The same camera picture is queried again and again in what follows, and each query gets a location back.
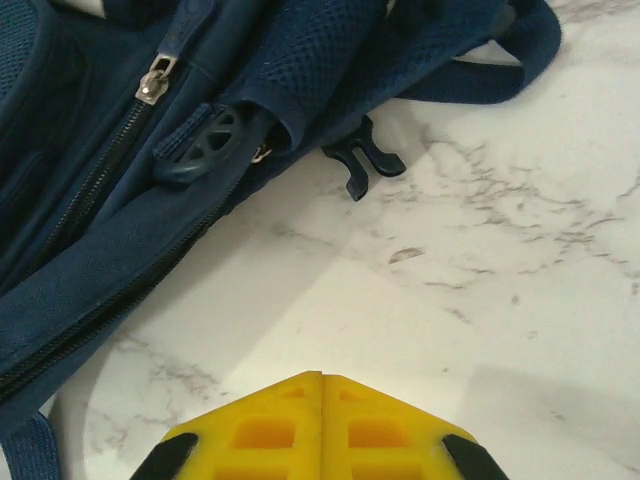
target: zipper track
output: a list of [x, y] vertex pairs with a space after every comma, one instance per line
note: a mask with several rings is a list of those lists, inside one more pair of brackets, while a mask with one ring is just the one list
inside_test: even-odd
[[191, 246], [220, 217], [224, 205], [238, 183], [228, 190], [220, 206], [199, 222], [179, 243], [174, 245], [149, 269], [132, 280], [107, 302], [34, 353], [28, 360], [0, 376], [0, 404], [9, 400], [24, 386], [59, 361], [96, 338], [115, 322], [128, 315], [186, 255]]
[[135, 100], [116, 134], [93, 166], [66, 211], [53, 228], [42, 248], [29, 263], [20, 280], [31, 276], [43, 264], [64, 250], [82, 232], [90, 214], [105, 190], [111, 185], [123, 159], [147, 125], [153, 107]]

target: yellow plastic part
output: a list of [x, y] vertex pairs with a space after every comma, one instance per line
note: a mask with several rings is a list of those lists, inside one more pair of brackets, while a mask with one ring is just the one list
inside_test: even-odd
[[173, 429], [199, 441], [176, 480], [463, 480], [464, 430], [339, 376], [307, 372]]

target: strap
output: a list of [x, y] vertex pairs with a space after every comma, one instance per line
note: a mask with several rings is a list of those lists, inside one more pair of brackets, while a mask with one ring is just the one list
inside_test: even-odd
[[2, 442], [12, 480], [60, 480], [55, 432], [41, 413]]
[[544, 0], [514, 0], [515, 21], [496, 41], [519, 66], [452, 60], [399, 95], [400, 98], [490, 104], [513, 98], [551, 63], [562, 39], [560, 24]]

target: backpack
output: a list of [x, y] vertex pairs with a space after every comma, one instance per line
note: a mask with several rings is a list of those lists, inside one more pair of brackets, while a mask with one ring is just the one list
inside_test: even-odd
[[[15, 479], [58, 478], [39, 408], [219, 218], [316, 148], [359, 200], [354, 150], [405, 170], [367, 112], [508, 100], [561, 41], [544, 0], [104, 0], [106, 18], [58, 1], [0, 2], [0, 442]], [[518, 64], [460, 58], [489, 41]]]

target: white marble surface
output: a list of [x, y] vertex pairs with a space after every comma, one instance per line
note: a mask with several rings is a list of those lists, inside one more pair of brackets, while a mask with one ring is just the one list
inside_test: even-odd
[[640, 478], [640, 2], [556, 0], [565, 44], [495, 107], [394, 101], [373, 177], [312, 155], [221, 221], [66, 386], [66, 478], [308, 369], [470, 430], [518, 480]]

